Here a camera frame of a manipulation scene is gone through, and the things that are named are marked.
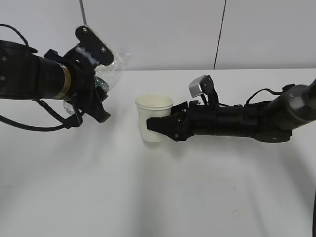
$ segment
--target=white paper cup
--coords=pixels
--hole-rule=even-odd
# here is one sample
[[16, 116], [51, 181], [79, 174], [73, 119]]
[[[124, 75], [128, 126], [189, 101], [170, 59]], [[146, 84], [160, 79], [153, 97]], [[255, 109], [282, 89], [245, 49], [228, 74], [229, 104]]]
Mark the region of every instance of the white paper cup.
[[160, 142], [164, 135], [147, 129], [147, 119], [152, 117], [169, 116], [173, 101], [165, 95], [146, 94], [135, 100], [140, 130], [143, 139], [148, 142]]

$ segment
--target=white tabletop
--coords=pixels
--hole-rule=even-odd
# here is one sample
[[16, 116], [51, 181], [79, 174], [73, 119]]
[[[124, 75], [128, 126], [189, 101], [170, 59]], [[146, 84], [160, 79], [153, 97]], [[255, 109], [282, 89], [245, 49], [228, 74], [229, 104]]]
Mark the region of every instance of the white tabletop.
[[[80, 128], [51, 133], [0, 124], [0, 236], [311, 236], [316, 122], [283, 144], [142, 141], [135, 97], [190, 101], [188, 84], [203, 74], [221, 103], [242, 104], [261, 88], [309, 84], [316, 69], [124, 72], [104, 102], [105, 123], [84, 117]], [[20, 122], [56, 125], [34, 102], [0, 100], [0, 108]]]

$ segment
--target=black cable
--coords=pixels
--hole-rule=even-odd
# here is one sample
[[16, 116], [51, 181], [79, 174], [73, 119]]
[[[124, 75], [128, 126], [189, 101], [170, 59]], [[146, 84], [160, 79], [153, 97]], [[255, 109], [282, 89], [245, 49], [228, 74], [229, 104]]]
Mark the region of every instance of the black cable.
[[313, 237], [316, 237], [316, 194], [314, 200], [314, 210], [313, 210], [313, 229], [312, 229]]
[[224, 106], [224, 107], [231, 107], [231, 105], [226, 105], [226, 104], [222, 104], [222, 103], [219, 103], [220, 106]]
[[28, 126], [19, 122], [12, 121], [6, 117], [3, 117], [0, 115], [0, 121], [4, 122], [8, 125], [11, 125], [13, 127], [17, 127], [20, 129], [28, 130], [28, 131], [35, 131], [35, 132], [53, 132], [60, 130], [62, 128], [65, 128], [63, 125], [56, 126], [56, 127], [33, 127], [33, 126]]
[[225, 15], [225, 9], [226, 9], [226, 1], [224, 3], [224, 9], [223, 9], [223, 15], [222, 15], [222, 22], [221, 22], [221, 28], [219, 30], [219, 36], [218, 36], [218, 42], [217, 42], [217, 48], [216, 48], [216, 54], [215, 54], [215, 61], [214, 61], [214, 70], [216, 68], [216, 62], [217, 62], [217, 54], [218, 54], [218, 48], [219, 48], [219, 42], [221, 41], [221, 35], [222, 35], [222, 29], [223, 29], [223, 22], [224, 22], [224, 15]]
[[0, 26], [7, 27], [7, 28], [10, 28], [11, 30], [13, 30], [23, 40], [25, 46], [27, 48], [29, 48], [28, 41], [24, 38], [24, 36], [16, 28], [14, 28], [13, 26], [10, 26], [10, 25], [6, 25], [6, 24], [0, 24]]
[[246, 101], [246, 105], [249, 104], [250, 100], [252, 100], [253, 97], [255, 97], [258, 93], [260, 93], [261, 91], [264, 91], [264, 90], [267, 91], [267, 92], [269, 92], [269, 93], [271, 93], [272, 95], [282, 95], [282, 94], [284, 93], [283, 91], [282, 91], [282, 92], [275, 92], [275, 91], [270, 90], [270, 89], [268, 89], [268, 88], [264, 88], [264, 89], [258, 90], [256, 93], [254, 93], [254, 94]]

